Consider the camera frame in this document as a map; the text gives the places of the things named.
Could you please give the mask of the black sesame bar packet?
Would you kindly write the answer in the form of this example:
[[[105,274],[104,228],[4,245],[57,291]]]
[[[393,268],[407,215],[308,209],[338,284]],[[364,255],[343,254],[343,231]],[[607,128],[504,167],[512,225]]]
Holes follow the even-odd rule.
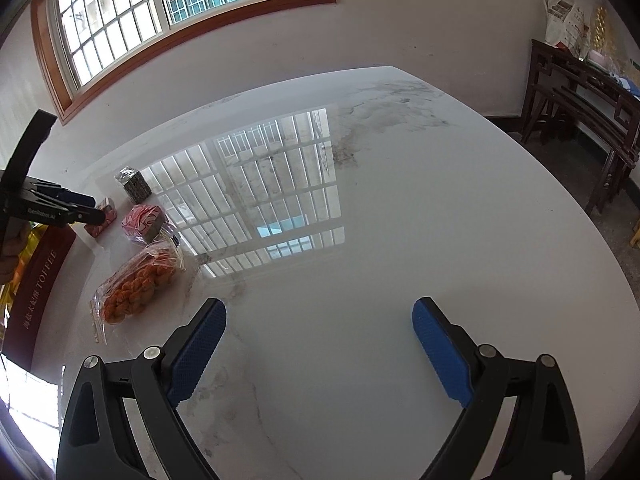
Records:
[[[152,196],[152,191],[142,173],[136,168],[125,167],[119,170],[115,176],[116,181],[122,186],[130,200],[136,205],[144,203]]]

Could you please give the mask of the clear bag orange snacks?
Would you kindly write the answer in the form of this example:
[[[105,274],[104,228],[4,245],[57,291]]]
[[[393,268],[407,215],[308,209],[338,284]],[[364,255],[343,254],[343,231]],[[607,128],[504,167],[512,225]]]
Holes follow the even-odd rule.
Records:
[[[126,261],[90,300],[98,341],[106,344],[117,325],[141,314],[183,270],[182,249],[166,235]]]

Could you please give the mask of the gold foil snack packet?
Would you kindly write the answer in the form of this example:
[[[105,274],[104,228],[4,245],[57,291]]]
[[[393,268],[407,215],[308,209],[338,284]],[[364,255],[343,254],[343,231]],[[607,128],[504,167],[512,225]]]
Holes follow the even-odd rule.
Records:
[[[32,223],[25,248],[17,255],[17,266],[11,281],[1,287],[1,311],[11,313],[12,306],[25,274],[26,266],[34,255],[43,234],[47,231],[44,224]]]

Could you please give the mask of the dark red toffee tin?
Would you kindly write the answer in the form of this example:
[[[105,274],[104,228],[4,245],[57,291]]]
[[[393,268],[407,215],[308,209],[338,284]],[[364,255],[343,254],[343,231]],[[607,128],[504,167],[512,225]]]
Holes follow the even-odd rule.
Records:
[[[1,287],[1,353],[28,372],[43,313],[75,238],[69,226],[34,224],[13,278]]]

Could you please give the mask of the wooden framed window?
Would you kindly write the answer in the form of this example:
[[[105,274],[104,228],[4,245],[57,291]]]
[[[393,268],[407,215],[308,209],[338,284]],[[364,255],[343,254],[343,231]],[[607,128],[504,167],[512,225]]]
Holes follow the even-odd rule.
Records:
[[[335,0],[34,0],[36,55],[58,120],[168,50],[221,27]]]

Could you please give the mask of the dark wooden side table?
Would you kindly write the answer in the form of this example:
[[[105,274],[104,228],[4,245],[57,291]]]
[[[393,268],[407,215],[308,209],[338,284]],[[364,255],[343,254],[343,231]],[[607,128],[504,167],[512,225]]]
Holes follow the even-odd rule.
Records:
[[[605,161],[585,212],[602,211],[639,162],[639,100],[611,76],[534,39],[520,118],[521,142],[536,132],[585,127]]]

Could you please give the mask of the newspaper bundle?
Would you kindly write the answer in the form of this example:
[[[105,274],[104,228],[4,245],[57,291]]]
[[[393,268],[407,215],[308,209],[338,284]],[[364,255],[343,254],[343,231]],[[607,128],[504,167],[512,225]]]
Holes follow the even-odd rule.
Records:
[[[544,43],[583,60],[590,43],[590,28],[584,11],[567,0],[544,0],[546,31]]]

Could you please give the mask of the gold bead ornament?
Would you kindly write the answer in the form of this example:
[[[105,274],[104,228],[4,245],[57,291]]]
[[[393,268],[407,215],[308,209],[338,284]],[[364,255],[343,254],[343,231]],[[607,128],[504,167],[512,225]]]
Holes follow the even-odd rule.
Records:
[[[618,55],[617,35],[613,23],[608,17],[608,10],[604,6],[597,6],[594,9],[590,30],[591,49],[606,58],[616,58]]]

